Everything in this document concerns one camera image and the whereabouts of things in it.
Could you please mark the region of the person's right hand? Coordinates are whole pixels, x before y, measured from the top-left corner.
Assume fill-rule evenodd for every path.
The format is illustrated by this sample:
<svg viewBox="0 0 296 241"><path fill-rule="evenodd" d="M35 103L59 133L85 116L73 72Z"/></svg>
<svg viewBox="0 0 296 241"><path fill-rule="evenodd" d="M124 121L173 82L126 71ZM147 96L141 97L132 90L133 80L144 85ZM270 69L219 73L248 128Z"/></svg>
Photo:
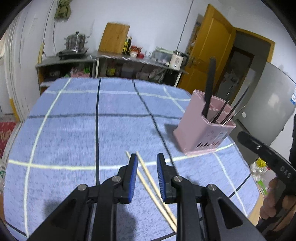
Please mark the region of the person's right hand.
<svg viewBox="0 0 296 241"><path fill-rule="evenodd" d="M278 183L278 179L274 178L269 182L268 195L265 197L262 207L260 208L259 215L261 219L268 219L270 217L274 217L276 214L275 208L275 197L274 190ZM292 206L295 204L295 196L285 196L282 201L283 209L290 210ZM292 220L295 215L295 206L289 212L289 214L282 220L282 222L274 229L275 232L279 232L283 230Z"/></svg>

